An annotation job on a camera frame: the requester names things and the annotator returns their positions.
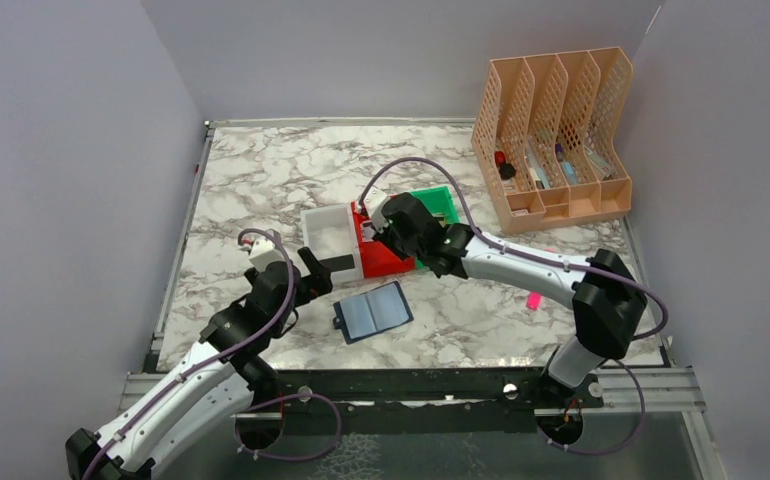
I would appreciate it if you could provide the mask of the white plastic bin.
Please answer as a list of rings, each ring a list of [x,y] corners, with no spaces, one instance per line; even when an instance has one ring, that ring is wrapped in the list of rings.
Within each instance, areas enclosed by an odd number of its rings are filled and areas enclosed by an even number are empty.
[[[334,284],[363,279],[349,203],[302,210],[300,222],[303,244],[321,262],[347,254],[354,257],[356,268],[353,271],[331,272]]]

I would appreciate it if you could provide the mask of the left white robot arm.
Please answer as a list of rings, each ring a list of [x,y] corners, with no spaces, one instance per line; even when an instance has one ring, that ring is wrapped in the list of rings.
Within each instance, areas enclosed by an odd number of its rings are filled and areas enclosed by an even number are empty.
[[[223,417],[259,411],[279,394],[276,371],[261,358],[299,307],[331,292],[330,270],[307,247],[308,273],[270,241],[256,244],[245,277],[251,289],[215,313],[180,363],[124,413],[66,441],[72,479],[153,479]]]

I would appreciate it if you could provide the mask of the navy blue card holder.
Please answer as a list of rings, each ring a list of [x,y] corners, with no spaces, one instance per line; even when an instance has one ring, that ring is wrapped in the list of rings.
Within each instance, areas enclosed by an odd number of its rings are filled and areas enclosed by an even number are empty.
[[[346,344],[403,326],[414,320],[401,285],[393,281],[333,304],[333,328]]]

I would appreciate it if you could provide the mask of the peach file organizer rack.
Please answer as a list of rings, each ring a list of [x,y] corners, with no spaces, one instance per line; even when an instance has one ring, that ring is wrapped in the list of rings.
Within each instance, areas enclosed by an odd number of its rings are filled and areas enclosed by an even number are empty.
[[[633,183],[615,150],[615,132],[633,80],[619,47],[492,59],[472,147],[506,234],[617,220],[631,210]],[[536,188],[525,159],[530,141],[550,186]],[[600,180],[587,145],[615,169]],[[503,181],[501,150],[517,169]]]

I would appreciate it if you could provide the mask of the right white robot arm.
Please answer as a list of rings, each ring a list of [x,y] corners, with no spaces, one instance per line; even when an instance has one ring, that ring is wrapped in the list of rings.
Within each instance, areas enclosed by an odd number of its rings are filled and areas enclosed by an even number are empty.
[[[437,277],[494,281],[573,312],[573,337],[554,351],[537,383],[546,404],[565,405],[592,370],[626,356],[648,300],[616,253],[566,256],[512,245],[469,224],[442,224],[409,193],[374,193],[361,208],[375,241],[401,259],[420,261]]]

